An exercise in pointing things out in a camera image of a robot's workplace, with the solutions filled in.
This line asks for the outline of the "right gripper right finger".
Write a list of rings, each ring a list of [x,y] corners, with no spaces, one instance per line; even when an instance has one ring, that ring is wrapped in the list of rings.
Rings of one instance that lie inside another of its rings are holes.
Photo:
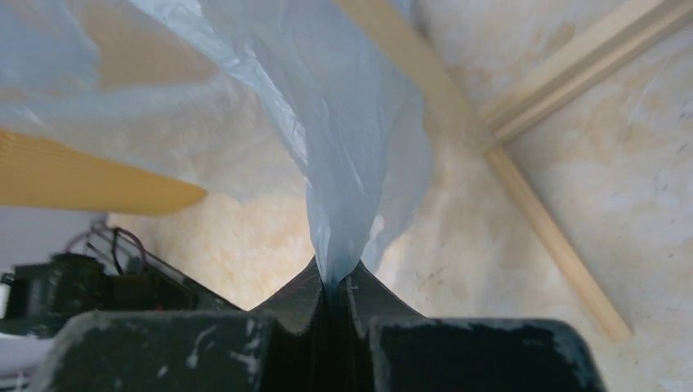
[[[546,318],[428,318],[363,265],[338,286],[354,391],[604,391],[585,340]]]

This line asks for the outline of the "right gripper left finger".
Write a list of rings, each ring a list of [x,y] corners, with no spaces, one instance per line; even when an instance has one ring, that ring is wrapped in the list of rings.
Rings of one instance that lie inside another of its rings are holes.
[[[250,311],[90,312],[55,337],[31,391],[312,391],[315,262]]]

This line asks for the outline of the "blue plastic trash bag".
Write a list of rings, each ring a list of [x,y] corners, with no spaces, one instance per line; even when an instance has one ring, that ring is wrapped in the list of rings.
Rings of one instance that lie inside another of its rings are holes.
[[[424,99],[330,1],[4,1],[1,125],[252,200],[307,191],[326,282],[431,177]]]

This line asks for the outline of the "yellow mesh trash bin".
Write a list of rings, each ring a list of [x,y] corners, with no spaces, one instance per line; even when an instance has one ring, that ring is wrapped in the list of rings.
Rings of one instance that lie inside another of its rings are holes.
[[[55,141],[1,132],[1,204],[135,215],[166,215],[207,191],[111,162]]]

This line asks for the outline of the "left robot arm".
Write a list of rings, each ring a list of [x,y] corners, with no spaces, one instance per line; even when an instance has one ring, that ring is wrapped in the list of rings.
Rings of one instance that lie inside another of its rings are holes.
[[[1,287],[9,290],[1,333],[52,338],[71,318],[105,308],[108,281],[105,266],[81,254],[60,253],[47,263],[17,265],[1,275]]]

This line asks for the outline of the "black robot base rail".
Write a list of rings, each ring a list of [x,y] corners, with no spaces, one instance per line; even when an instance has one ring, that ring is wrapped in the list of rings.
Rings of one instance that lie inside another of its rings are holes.
[[[240,310],[123,236],[93,235],[83,250],[105,266],[108,310]]]

